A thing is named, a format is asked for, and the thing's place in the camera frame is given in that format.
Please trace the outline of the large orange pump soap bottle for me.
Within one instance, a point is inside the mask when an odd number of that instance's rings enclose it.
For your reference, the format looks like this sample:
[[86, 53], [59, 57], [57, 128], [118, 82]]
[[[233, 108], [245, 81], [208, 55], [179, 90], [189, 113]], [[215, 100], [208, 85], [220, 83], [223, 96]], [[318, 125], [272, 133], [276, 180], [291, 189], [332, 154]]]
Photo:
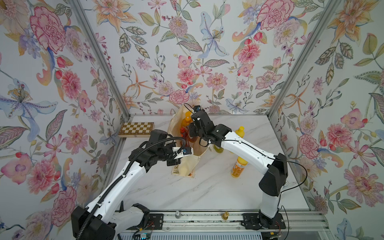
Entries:
[[182, 120], [181, 127], [186, 128], [193, 120], [191, 118], [192, 112], [186, 112], [185, 117]]

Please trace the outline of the cream canvas shopping bag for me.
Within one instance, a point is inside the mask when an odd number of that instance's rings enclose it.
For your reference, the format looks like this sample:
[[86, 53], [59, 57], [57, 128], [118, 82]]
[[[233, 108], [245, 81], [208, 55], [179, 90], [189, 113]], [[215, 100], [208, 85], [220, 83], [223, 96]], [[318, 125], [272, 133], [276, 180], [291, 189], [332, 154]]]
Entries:
[[176, 141], [176, 146], [181, 148], [181, 158], [173, 167], [172, 175], [186, 178], [195, 177], [196, 167], [208, 150], [205, 141], [200, 137], [192, 137], [192, 131], [189, 130], [190, 124], [193, 123], [192, 113], [193, 109], [190, 107], [180, 107], [168, 127], [168, 134], [182, 138]]

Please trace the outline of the orange bottle yellow cap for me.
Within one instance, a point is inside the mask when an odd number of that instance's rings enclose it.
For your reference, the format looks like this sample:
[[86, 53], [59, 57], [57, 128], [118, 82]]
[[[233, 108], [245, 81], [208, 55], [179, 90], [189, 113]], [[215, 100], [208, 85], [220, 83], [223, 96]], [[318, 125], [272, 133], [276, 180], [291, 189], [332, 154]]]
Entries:
[[235, 130], [235, 133], [243, 138], [245, 136], [245, 128], [244, 127], [239, 127], [237, 130]]
[[246, 160], [242, 159], [241, 157], [238, 157], [237, 161], [235, 162], [232, 168], [231, 176], [233, 178], [238, 178], [242, 174], [243, 170], [247, 165], [248, 165], [248, 162]]

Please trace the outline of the red Fairy dish soap bottle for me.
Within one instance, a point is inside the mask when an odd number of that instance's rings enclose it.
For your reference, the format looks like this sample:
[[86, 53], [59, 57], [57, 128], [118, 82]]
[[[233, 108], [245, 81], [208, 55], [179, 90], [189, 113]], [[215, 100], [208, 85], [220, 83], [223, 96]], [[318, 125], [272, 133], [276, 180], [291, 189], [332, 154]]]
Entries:
[[183, 139], [187, 139], [187, 137], [188, 137], [188, 129], [187, 129], [187, 127], [181, 127], [180, 128], [180, 135], [181, 135], [181, 137], [183, 138]]

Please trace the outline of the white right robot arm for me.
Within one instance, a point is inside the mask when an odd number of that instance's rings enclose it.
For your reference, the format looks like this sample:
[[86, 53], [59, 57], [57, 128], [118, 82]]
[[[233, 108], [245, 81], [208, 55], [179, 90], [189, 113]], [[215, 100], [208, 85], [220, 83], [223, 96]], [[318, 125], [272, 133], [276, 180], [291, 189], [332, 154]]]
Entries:
[[209, 145], [236, 154], [264, 175], [259, 182], [263, 191], [260, 215], [273, 219], [278, 214], [280, 194], [288, 177], [287, 157], [283, 154], [274, 155], [254, 146], [223, 124], [215, 125], [200, 106], [194, 107], [191, 118], [191, 137], [199, 137]]

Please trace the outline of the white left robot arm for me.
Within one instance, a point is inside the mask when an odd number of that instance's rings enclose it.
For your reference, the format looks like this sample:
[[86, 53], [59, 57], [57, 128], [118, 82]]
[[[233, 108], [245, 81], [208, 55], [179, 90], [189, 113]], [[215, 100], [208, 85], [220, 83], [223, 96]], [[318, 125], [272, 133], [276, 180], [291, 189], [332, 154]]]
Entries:
[[141, 204], [117, 212], [130, 188], [157, 162], [178, 164], [186, 150], [186, 140], [165, 131], [153, 130], [150, 138], [134, 149], [119, 175], [85, 208], [76, 207], [71, 214], [73, 236], [77, 240], [113, 240], [130, 228], [139, 231], [147, 226], [150, 210]]

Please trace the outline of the wooden chess board box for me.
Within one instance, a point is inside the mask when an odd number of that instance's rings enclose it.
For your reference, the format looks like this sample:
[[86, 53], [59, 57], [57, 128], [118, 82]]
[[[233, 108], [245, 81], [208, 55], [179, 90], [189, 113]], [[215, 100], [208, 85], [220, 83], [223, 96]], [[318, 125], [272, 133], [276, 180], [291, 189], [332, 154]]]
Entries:
[[153, 122], [123, 123], [118, 136], [121, 138], [147, 138], [153, 129]]

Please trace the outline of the orange bottle yellow cap front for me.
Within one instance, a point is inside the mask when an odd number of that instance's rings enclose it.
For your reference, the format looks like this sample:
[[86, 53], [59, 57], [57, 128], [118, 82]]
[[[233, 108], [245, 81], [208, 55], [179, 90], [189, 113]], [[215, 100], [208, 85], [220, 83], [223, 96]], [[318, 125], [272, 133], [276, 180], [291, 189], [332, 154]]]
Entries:
[[243, 170], [247, 165], [248, 165], [248, 162], [246, 160], [242, 159], [241, 157], [238, 157], [237, 161], [235, 162], [232, 168], [231, 176], [233, 178], [238, 178], [242, 174]]

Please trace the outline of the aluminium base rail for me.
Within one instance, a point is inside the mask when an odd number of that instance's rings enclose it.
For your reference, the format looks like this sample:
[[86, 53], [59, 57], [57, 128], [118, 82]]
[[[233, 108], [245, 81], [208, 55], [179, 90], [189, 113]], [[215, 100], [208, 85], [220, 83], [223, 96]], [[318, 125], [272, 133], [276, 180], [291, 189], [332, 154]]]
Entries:
[[77, 240], [332, 240], [319, 212], [281, 211], [270, 229], [257, 226], [257, 212], [153, 211], [115, 212], [103, 222], [93, 217], [80, 236], [85, 217], [73, 214]]

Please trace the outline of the aluminium corner post left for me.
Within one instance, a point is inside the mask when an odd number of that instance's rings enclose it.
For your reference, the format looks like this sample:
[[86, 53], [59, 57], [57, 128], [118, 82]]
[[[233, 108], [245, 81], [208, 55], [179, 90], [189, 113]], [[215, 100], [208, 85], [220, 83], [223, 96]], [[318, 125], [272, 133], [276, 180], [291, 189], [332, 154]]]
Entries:
[[124, 99], [118, 89], [117, 83], [114, 79], [113, 73], [108, 65], [107, 60], [104, 58], [103, 51], [99, 45], [97, 37], [88, 21], [85, 10], [80, 1], [69, 0], [69, 4], [75, 13], [75, 16], [80, 24], [80, 26], [84, 29], [86, 38], [91, 46], [91, 49], [95, 53], [95, 58], [99, 63], [100, 68], [106, 76], [107, 82], [110, 84], [113, 94], [116, 97], [117, 104], [126, 120], [130, 118], [129, 110], [126, 107]]

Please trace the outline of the aluminium corner post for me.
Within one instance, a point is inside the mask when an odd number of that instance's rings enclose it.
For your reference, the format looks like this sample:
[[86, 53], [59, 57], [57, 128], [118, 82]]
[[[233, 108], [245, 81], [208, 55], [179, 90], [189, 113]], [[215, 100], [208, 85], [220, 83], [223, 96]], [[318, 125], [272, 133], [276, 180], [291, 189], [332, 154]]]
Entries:
[[274, 104], [270, 108], [267, 114], [268, 120], [272, 120], [273, 116], [278, 112], [278, 108], [283, 102], [285, 95], [287, 94], [288, 90], [296, 79], [301, 68], [305, 65], [310, 53], [314, 50], [315, 45], [317, 44], [324, 30], [326, 29], [326, 25], [331, 20], [331, 17], [335, 13], [338, 5], [338, 1], [328, 1], [326, 7], [323, 10], [322, 15], [320, 16], [318, 22], [316, 23], [313, 29], [313, 34], [311, 35], [311, 37], [305, 44], [303, 50], [299, 54], [297, 62], [294, 64], [292, 71], [289, 73], [287, 80], [285, 81], [285, 84], [283, 85], [280, 93], [277, 95]]
[[88, 21], [85, 10], [80, 1], [69, 0], [69, 4], [75, 13], [75, 16], [80, 24], [80, 26], [84, 29], [86, 38], [91, 46], [91, 49], [95, 53], [95, 58], [99, 63], [100, 68], [106, 76], [107, 82], [110, 84], [113, 94], [116, 97], [117, 104], [126, 120], [130, 118], [129, 110], [126, 107], [124, 99], [118, 89], [117, 83], [114, 79], [113, 73], [108, 65], [107, 60], [104, 58], [103, 51], [99, 45], [97, 37]]

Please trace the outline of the aluminium corner post right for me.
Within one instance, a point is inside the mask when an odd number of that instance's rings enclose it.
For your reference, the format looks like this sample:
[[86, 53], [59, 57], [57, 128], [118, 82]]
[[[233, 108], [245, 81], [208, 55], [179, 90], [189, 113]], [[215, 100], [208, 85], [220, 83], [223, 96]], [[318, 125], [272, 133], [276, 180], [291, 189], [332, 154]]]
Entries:
[[305, 44], [303, 50], [299, 54], [297, 62], [294, 64], [292, 71], [289, 73], [287, 80], [285, 81], [285, 84], [283, 85], [280, 93], [277, 95], [274, 104], [270, 108], [267, 114], [268, 120], [272, 120], [273, 116], [278, 112], [278, 108], [283, 102], [285, 95], [287, 94], [288, 90], [296, 79], [301, 68], [305, 65], [310, 53], [314, 50], [315, 45], [317, 44], [324, 30], [326, 29], [326, 25], [331, 20], [331, 17], [335, 13], [338, 5], [338, 1], [328, 1], [326, 7], [323, 10], [322, 15], [320, 16], [318, 22], [316, 23], [313, 29], [313, 34], [311, 35], [311, 37]]

